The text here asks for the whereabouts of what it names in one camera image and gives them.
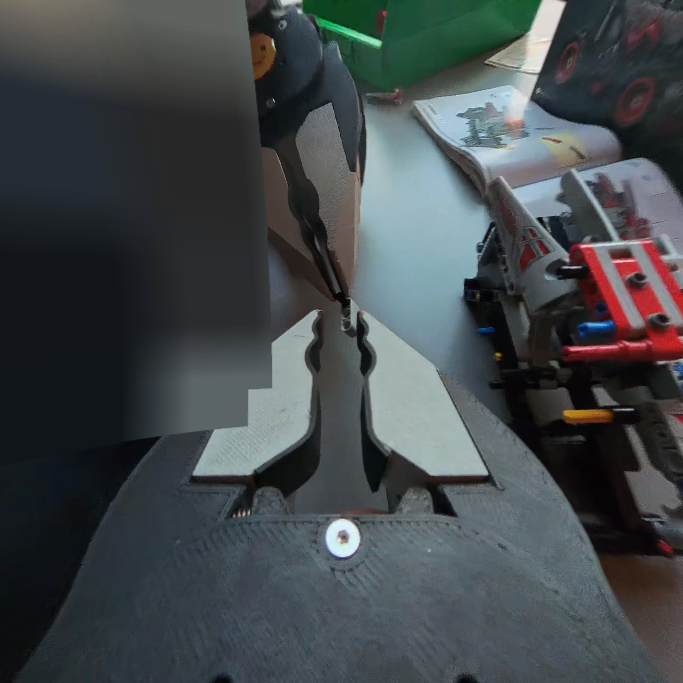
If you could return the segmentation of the green plastic bin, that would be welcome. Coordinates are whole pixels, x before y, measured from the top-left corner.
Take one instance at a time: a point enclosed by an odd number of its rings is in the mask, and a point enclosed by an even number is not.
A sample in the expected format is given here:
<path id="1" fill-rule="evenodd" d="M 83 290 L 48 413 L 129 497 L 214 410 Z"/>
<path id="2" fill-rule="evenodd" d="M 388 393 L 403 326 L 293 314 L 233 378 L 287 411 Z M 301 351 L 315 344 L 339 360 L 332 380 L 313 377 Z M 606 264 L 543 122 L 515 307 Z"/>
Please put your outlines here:
<path id="1" fill-rule="evenodd" d="M 541 1 L 303 1 L 357 79 L 417 83 L 523 36 Z"/>

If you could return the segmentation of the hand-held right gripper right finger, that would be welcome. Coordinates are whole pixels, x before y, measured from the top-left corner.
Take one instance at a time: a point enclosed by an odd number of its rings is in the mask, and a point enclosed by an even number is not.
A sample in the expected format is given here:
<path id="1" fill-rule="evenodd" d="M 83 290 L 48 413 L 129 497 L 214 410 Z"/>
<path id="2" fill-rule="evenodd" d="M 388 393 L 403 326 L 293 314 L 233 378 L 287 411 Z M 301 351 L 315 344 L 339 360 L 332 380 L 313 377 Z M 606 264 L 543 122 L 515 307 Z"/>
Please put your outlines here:
<path id="1" fill-rule="evenodd" d="M 356 331 L 370 490 L 485 482 L 489 470 L 436 366 L 369 313 L 358 312 Z"/>

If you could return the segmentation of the lego instruction booklet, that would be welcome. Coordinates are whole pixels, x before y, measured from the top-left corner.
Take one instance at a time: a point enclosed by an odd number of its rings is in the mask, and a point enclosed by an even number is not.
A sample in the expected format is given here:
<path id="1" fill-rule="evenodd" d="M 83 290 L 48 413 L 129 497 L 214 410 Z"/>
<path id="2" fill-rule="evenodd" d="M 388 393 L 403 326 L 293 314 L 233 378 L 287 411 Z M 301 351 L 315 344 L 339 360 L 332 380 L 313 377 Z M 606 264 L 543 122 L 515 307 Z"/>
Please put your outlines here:
<path id="1" fill-rule="evenodd" d="M 415 100 L 412 113 L 481 195 L 503 177 L 513 189 L 540 183 L 527 191 L 535 201 L 572 168 L 587 182 L 605 174 L 644 228 L 682 248 L 682 192 L 653 161 L 626 159 L 608 128 L 551 115 L 511 85 Z"/>

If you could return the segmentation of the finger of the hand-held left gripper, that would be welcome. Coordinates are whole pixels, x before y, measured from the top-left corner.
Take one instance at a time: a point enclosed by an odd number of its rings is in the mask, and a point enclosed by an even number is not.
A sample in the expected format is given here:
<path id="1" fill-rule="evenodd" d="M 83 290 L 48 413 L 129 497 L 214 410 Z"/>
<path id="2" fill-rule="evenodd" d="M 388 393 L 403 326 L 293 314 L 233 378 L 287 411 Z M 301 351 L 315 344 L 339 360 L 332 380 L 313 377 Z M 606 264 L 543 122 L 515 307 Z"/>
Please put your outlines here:
<path id="1" fill-rule="evenodd" d="M 295 136 L 303 172 L 303 216 L 331 267 L 337 294 L 350 297 L 357 262 L 360 172 L 349 167 L 331 102 L 309 112 Z"/>
<path id="2" fill-rule="evenodd" d="M 263 149 L 266 218 L 269 239 L 295 270 L 327 298 L 341 299 L 325 264 L 313 244 L 313 229 L 303 216 L 303 172 L 295 148 Z"/>

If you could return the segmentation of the grey red lego truck model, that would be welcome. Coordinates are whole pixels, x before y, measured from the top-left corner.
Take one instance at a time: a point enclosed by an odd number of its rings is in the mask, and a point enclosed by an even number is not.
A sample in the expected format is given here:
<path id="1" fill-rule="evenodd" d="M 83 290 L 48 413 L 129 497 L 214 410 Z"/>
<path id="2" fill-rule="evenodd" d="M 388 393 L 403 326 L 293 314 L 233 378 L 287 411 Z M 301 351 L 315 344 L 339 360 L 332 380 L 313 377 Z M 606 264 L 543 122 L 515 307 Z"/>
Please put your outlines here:
<path id="1" fill-rule="evenodd" d="M 617 168 L 492 181 L 463 298 L 512 430 L 597 550 L 681 557 L 682 225 Z"/>

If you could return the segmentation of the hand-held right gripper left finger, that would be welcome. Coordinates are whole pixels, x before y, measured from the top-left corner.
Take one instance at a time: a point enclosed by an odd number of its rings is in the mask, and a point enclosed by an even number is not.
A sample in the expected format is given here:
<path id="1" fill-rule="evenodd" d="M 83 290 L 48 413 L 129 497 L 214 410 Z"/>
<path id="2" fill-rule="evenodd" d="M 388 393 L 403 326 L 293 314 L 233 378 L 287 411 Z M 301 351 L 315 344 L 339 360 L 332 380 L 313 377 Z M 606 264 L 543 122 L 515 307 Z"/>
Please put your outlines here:
<path id="1" fill-rule="evenodd" d="M 213 431 L 193 481 L 271 487 L 289 497 L 316 472 L 322 317 L 313 310 L 272 343 L 271 387 L 249 391 L 246 426 Z"/>

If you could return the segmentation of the black lego set box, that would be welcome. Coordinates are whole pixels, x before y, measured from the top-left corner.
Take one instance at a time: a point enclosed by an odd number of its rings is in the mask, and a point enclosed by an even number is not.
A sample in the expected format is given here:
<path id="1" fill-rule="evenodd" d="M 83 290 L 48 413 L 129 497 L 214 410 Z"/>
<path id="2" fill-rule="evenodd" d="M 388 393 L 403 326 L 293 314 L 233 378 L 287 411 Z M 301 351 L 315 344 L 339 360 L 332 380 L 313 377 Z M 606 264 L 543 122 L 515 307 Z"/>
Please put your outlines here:
<path id="1" fill-rule="evenodd" d="M 567 1 L 531 98 L 627 147 L 682 150 L 682 2 Z"/>

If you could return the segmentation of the paper leaflet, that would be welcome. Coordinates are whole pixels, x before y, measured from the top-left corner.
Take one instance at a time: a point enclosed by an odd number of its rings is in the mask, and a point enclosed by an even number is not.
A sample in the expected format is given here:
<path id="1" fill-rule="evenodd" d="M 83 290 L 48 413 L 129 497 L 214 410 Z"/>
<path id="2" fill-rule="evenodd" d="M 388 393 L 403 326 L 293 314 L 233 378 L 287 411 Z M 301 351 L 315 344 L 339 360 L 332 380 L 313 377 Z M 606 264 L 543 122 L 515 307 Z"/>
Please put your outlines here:
<path id="1" fill-rule="evenodd" d="M 551 40 L 525 35 L 487 58 L 484 64 L 494 68 L 538 75 L 549 52 Z"/>

